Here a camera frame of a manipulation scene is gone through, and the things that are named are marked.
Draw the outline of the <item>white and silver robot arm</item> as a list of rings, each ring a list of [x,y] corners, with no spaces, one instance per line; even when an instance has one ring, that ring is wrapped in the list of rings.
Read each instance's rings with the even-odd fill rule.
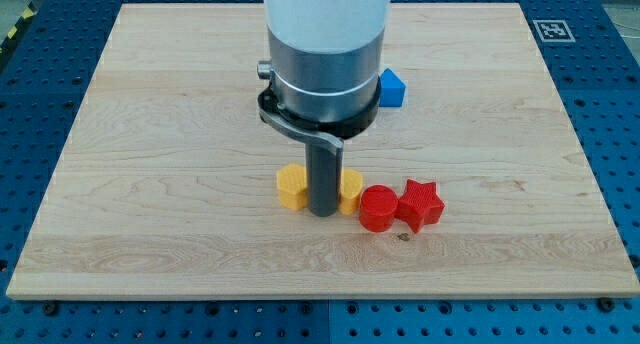
[[[264,0],[272,90],[313,122],[355,116],[376,98],[390,0]]]

